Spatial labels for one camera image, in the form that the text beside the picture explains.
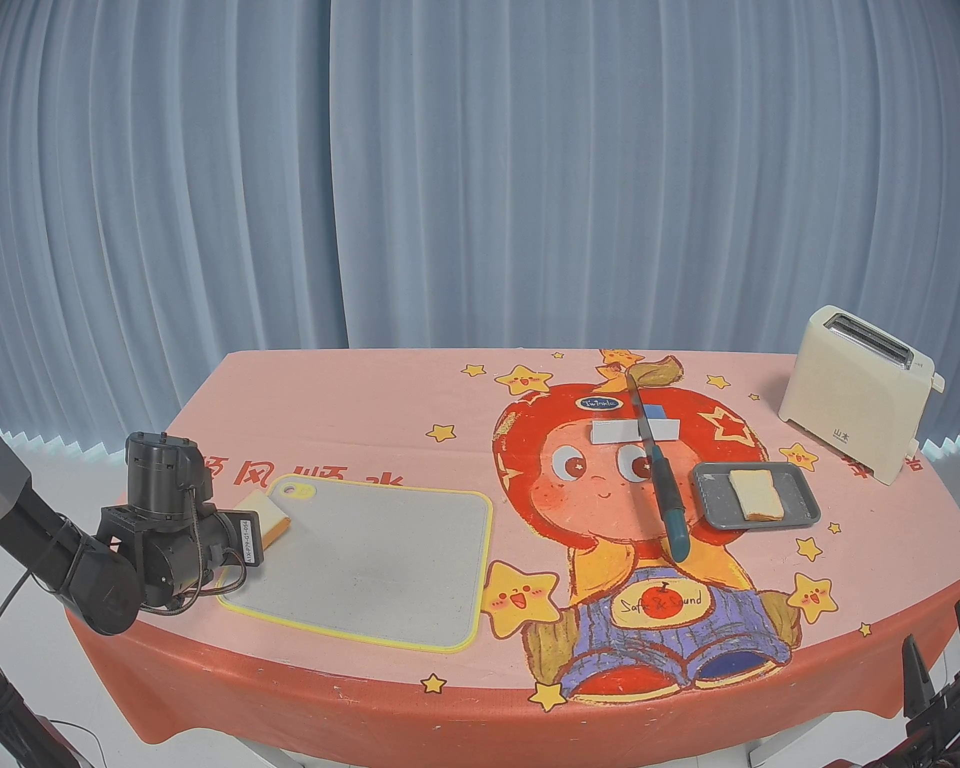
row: blue overalls print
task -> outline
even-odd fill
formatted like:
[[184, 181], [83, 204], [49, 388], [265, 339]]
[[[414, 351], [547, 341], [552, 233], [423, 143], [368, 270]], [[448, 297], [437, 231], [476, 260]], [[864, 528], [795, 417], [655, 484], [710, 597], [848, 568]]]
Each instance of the blue overalls print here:
[[560, 680], [565, 697], [595, 675], [635, 664], [683, 689], [790, 659], [755, 591], [701, 584], [669, 566], [638, 568], [616, 593], [577, 611], [574, 661]]

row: blue block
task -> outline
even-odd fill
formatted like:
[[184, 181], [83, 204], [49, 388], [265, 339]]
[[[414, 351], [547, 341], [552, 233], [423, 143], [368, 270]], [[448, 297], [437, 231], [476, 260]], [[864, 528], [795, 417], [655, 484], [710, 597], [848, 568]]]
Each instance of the blue block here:
[[663, 410], [662, 405], [647, 405], [644, 403], [643, 413], [647, 415], [647, 419], [666, 419], [666, 411]]

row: white floor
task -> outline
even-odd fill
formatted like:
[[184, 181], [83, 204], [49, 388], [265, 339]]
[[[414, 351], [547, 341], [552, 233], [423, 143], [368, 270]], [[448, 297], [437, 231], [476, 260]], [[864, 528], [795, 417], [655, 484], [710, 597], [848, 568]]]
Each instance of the white floor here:
[[[102, 448], [82, 454], [75, 446], [71, 448], [56, 441], [48, 445], [40, 440], [27, 443], [22, 436], [11, 439], [8, 435], [7, 440], [31, 469], [36, 491], [55, 510], [70, 516], [88, 532], [96, 530], [100, 507], [111, 503], [124, 490], [126, 466], [122, 455], [107, 456]], [[953, 486], [960, 480], [960, 453], [946, 459], [949, 461], [944, 461], [944, 467], [949, 467], [949, 472], [944, 474], [952, 473], [948, 483]], [[944, 471], [939, 464], [935, 462], [934, 466]], [[0, 598], [21, 572], [20, 565], [0, 550]], [[32, 581], [27, 582], [0, 619], [0, 666], [35, 712], [96, 732], [110, 768], [131, 765], [138, 768], [174, 765], [262, 768], [265, 764], [236, 739], [212, 731], [182, 733], [159, 746], [143, 744], [86, 660], [67, 626], [60, 603], [43, 594]], [[938, 687], [944, 684], [948, 669], [951, 673], [960, 669], [957, 636], [945, 656], [931, 669], [931, 677]], [[862, 712], [831, 715], [801, 735], [785, 752], [777, 753], [776, 741], [761, 745], [760, 750], [753, 753], [754, 768], [759, 764], [765, 768], [819, 768], [838, 757], [866, 762], [900, 742], [903, 723], [902, 719], [886, 721]], [[91, 736], [70, 728], [63, 731], [87, 759], [98, 768], [101, 766], [100, 753]], [[761, 762], [764, 749], [773, 754]], [[297, 756], [296, 761], [308, 768], [339, 765], [302, 756]], [[14, 768], [14, 765], [8, 755], [0, 754], [0, 768]], [[669, 763], [669, 768], [746, 768], [749, 765], [748, 747], [744, 746], [711, 756], [677, 760]]]

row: white paper strip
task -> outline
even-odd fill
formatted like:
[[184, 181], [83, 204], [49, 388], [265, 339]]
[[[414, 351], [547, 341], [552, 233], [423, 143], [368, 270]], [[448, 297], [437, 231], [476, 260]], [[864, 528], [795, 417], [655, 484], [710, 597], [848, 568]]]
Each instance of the white paper strip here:
[[[650, 419], [650, 429], [658, 442], [680, 439], [679, 419]], [[594, 445], [639, 443], [640, 430], [636, 419], [595, 420], [590, 430], [590, 442]]]

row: toaster slot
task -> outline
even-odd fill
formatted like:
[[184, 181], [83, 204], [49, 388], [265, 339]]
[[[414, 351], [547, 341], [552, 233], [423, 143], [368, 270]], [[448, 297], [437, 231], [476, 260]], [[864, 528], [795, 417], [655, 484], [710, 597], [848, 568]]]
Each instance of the toaster slot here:
[[838, 312], [824, 323], [824, 327], [837, 336], [842, 336], [854, 344], [875, 352], [905, 371], [910, 370], [910, 364], [913, 362], [913, 350], [910, 347], [864, 325], [857, 318]]

